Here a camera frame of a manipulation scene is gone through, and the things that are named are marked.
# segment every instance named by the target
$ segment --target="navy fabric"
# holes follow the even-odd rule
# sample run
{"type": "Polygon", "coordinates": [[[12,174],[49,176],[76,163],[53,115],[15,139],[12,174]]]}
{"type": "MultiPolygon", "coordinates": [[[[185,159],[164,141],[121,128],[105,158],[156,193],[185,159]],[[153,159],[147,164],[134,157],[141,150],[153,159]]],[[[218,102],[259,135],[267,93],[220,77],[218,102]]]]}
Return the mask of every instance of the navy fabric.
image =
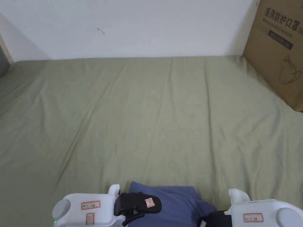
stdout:
{"type": "Polygon", "coordinates": [[[129,192],[143,192],[157,196],[162,203],[158,214],[145,214],[143,218],[132,221],[129,227],[149,226],[197,226],[200,217],[216,211],[215,207],[201,200],[193,187],[165,186],[149,187],[132,182],[129,192]]]}

